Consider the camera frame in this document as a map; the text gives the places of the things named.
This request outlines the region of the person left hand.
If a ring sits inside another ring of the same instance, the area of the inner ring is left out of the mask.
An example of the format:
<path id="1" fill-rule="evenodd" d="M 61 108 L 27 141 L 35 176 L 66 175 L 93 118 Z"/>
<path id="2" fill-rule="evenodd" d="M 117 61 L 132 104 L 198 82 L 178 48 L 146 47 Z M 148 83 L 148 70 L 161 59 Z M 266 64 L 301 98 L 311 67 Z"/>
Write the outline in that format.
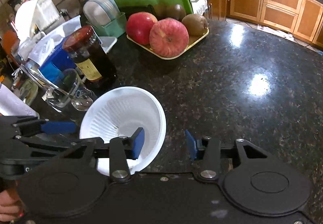
<path id="1" fill-rule="evenodd" d="M 18 181 L 1 180 L 1 223 L 19 219 L 24 213 L 24 206 L 17 192 Z"/>

